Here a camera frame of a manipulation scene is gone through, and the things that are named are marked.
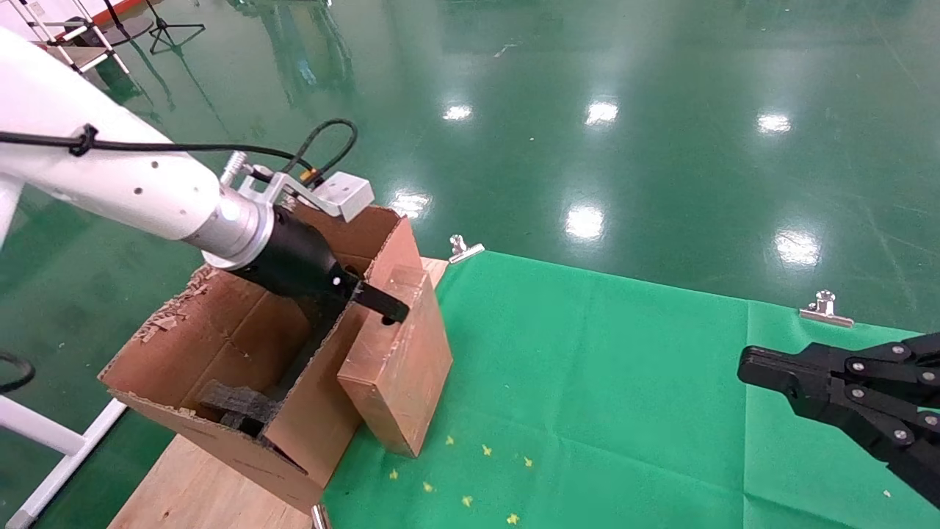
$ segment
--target cable tie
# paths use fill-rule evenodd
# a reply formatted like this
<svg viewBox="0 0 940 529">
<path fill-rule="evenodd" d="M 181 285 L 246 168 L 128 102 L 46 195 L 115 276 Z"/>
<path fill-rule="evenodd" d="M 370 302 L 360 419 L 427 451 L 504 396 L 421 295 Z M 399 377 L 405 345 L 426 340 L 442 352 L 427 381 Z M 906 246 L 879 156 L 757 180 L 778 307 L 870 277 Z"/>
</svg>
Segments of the cable tie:
<svg viewBox="0 0 940 529">
<path fill-rule="evenodd" d="M 81 145 L 75 145 L 69 147 L 69 154 L 72 156 L 84 156 L 86 152 L 91 151 L 92 146 L 95 143 L 95 136 L 98 134 L 98 129 L 91 126 L 90 123 L 85 124 L 85 131 L 81 136 L 78 136 L 78 139 L 82 140 Z"/>
</svg>

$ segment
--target green cloth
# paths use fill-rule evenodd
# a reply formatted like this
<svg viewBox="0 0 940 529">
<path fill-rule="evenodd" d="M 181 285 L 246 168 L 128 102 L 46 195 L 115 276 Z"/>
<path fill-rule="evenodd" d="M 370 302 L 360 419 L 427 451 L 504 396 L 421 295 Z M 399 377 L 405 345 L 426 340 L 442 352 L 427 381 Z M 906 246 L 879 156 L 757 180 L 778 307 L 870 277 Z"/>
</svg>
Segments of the green cloth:
<svg viewBox="0 0 940 529">
<path fill-rule="evenodd" d="M 745 345 L 911 332 L 493 252 L 450 267 L 438 296 L 454 364 L 424 449 L 391 455 L 361 428 L 324 496 L 337 529 L 513 513 L 532 528 L 940 527 L 841 431 L 737 378 Z"/>
</svg>

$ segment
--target green epoxy floor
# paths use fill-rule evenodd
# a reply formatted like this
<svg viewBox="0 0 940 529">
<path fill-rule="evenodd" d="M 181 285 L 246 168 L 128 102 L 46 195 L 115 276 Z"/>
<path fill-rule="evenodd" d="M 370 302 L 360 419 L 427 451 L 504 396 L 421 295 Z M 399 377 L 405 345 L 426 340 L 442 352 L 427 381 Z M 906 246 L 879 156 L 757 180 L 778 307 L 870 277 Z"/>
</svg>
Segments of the green epoxy floor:
<svg viewBox="0 0 940 529">
<path fill-rule="evenodd" d="M 120 46 L 138 87 L 102 71 L 109 93 L 177 141 L 292 150 L 321 120 L 354 120 L 341 167 L 414 218 L 426 255 L 459 232 L 785 306 L 828 288 L 857 320 L 940 329 L 940 5 L 195 4 L 158 9 L 208 29 L 181 55 Z M 12 397 L 83 429 L 107 401 L 95 375 L 199 256 L 38 192 L 21 206 L 0 346 L 39 375 Z M 104 527 L 170 438 L 129 413 L 39 527 Z M 5 520 L 57 456 L 6 431 L 0 447 Z"/>
</svg>

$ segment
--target wooden board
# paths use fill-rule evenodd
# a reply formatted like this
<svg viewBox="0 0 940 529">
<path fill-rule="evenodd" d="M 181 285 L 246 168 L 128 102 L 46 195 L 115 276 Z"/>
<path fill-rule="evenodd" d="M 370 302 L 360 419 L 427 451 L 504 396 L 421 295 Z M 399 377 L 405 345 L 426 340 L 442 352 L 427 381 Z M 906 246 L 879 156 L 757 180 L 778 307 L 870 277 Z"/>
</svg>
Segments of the wooden board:
<svg viewBox="0 0 940 529">
<path fill-rule="evenodd" d="M 422 258 L 437 286 L 447 261 Z M 108 529 L 310 529 L 310 517 L 177 436 Z"/>
</svg>

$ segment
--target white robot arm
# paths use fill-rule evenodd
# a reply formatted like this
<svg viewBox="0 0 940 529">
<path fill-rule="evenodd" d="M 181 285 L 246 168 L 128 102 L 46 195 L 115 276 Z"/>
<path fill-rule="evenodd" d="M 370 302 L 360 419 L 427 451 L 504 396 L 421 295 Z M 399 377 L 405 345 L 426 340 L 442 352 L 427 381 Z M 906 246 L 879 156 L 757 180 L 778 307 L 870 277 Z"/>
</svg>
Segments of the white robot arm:
<svg viewBox="0 0 940 529">
<path fill-rule="evenodd" d="M 172 144 L 3 28 L 0 79 L 0 133 Z M 96 131 L 90 134 L 89 126 Z M 289 193 L 350 221 L 373 200 L 366 180 L 337 172 L 328 181 L 334 185 L 310 190 L 286 173 L 247 166 L 243 152 L 233 153 L 218 178 L 185 152 L 72 152 L 10 136 L 0 136 L 0 244 L 24 184 L 31 184 L 76 207 L 193 245 L 211 265 L 281 296 L 345 297 L 399 322 L 408 313 L 400 301 L 343 270 L 316 229 L 276 204 Z M 235 190 L 230 185 L 239 172 L 246 176 Z M 255 190 L 259 181 L 266 184 L 262 191 Z"/>
</svg>

